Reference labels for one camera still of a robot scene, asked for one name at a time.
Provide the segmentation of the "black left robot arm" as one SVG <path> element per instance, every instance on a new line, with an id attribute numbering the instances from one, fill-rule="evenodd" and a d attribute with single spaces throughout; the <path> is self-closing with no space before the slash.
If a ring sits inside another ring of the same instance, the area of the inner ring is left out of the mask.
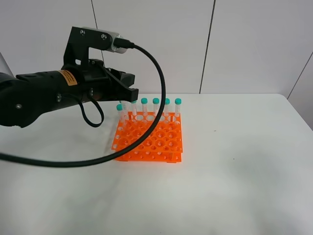
<path id="1" fill-rule="evenodd" d="M 44 113 L 79 105 L 85 122 L 99 127 L 101 123 L 87 118 L 83 103 L 93 103 L 104 120 L 100 102 L 137 100 L 134 79 L 133 74 L 104 67 L 100 60 L 90 60 L 86 68 L 64 65 L 61 70 L 15 77 L 1 73 L 0 124 L 24 128 Z"/>

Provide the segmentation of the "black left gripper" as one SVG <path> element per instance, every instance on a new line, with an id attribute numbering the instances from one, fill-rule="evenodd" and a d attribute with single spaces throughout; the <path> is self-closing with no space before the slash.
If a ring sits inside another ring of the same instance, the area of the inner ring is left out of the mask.
<path id="1" fill-rule="evenodd" d="M 61 92 L 61 99 L 71 95 L 81 101 L 88 96 L 97 101 L 128 101 L 138 99 L 139 89 L 131 88 L 135 75 L 123 71 L 106 68 L 104 62 L 98 59 L 89 60 L 86 69 L 78 66 L 62 66 L 62 71 L 70 72 L 76 79 L 77 85 L 73 90 Z"/>

